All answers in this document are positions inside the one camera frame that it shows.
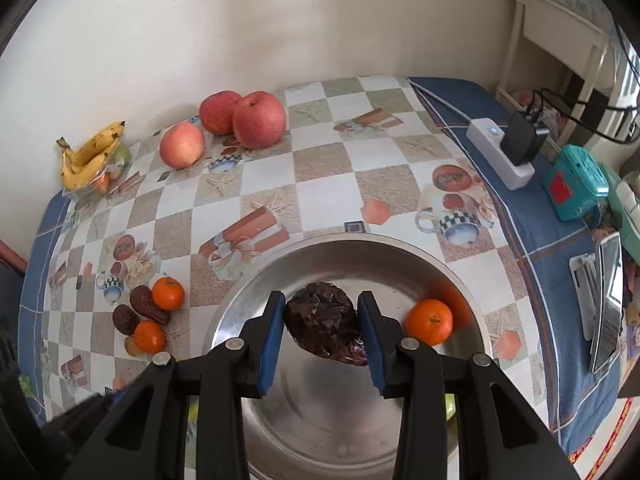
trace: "banana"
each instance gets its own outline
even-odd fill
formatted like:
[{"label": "banana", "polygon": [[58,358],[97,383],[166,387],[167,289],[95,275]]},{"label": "banana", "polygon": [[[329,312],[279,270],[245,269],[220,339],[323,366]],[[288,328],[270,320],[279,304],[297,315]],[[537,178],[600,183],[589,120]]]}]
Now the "banana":
[{"label": "banana", "polygon": [[98,153],[94,156],[88,164],[86,164],[82,171],[78,174],[73,173],[70,167],[70,161],[68,160],[68,154],[66,150],[62,152],[62,168],[60,170],[60,179],[65,189],[73,191],[79,187],[88,184],[98,171],[103,167],[113,150],[118,146],[117,142],[112,142],[106,150]]},{"label": "banana", "polygon": [[70,168],[72,173],[74,173],[74,170],[82,173],[82,166],[89,164],[102,150],[106,150],[114,144],[124,132],[124,123],[125,121],[121,123],[111,123],[85,142],[82,148],[76,152],[71,149],[71,146],[68,145],[64,137],[60,137],[56,142],[58,146],[65,151],[68,162],[73,165]]}]

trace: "container lid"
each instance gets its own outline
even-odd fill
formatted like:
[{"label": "container lid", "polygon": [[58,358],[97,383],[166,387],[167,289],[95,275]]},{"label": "container lid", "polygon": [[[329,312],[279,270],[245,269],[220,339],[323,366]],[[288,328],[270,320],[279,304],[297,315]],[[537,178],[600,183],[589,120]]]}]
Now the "container lid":
[{"label": "container lid", "polygon": [[575,173],[580,177],[584,187],[593,196],[607,196],[609,194],[609,184],[604,177],[595,160],[584,148],[567,144],[562,152],[566,159],[574,168]]}]

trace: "teal plastic box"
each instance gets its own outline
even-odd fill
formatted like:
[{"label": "teal plastic box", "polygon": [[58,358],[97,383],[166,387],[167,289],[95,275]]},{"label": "teal plastic box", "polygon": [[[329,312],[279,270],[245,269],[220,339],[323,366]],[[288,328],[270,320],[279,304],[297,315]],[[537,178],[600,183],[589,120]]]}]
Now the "teal plastic box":
[{"label": "teal plastic box", "polygon": [[567,144],[542,180],[563,222],[580,218],[609,194],[609,184],[595,160],[580,146]]}]

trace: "stainless steel basin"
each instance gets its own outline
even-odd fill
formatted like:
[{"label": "stainless steel basin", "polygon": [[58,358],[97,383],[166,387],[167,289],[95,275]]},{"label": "stainless steel basin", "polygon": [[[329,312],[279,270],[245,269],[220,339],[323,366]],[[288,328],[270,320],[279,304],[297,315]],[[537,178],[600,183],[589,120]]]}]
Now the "stainless steel basin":
[{"label": "stainless steel basin", "polygon": [[[491,355],[489,336],[473,298],[436,258],[394,238],[334,234],[291,244],[268,257],[229,292],[209,328],[204,351],[238,336],[259,316],[269,293],[289,299],[311,282],[331,282],[356,304],[372,290],[382,314],[401,322],[417,301],[444,301],[453,334],[436,347],[469,358]],[[368,367],[316,357],[285,330],[276,377],[262,400],[243,399],[244,436],[252,473],[260,479],[350,480],[391,478],[402,404],[384,400]],[[447,425],[448,451],[457,446],[455,419]]]}]

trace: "metal bolt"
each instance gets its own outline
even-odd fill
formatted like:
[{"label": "metal bolt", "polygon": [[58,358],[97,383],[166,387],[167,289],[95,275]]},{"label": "metal bolt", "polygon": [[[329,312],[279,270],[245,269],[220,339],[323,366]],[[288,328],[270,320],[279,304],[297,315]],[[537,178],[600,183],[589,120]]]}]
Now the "metal bolt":
[{"label": "metal bolt", "polygon": [[491,363],[491,358],[487,354],[482,354],[478,352],[474,354],[474,363],[478,366],[488,366]]},{"label": "metal bolt", "polygon": [[154,355],[153,363],[156,366],[167,366],[171,360],[171,354],[169,352],[158,352]]},{"label": "metal bolt", "polygon": [[232,337],[225,341],[225,346],[228,350],[242,350],[242,347],[244,346],[244,339]]},{"label": "metal bolt", "polygon": [[405,350],[417,350],[420,342],[415,337],[405,337],[400,342],[400,346]]}]

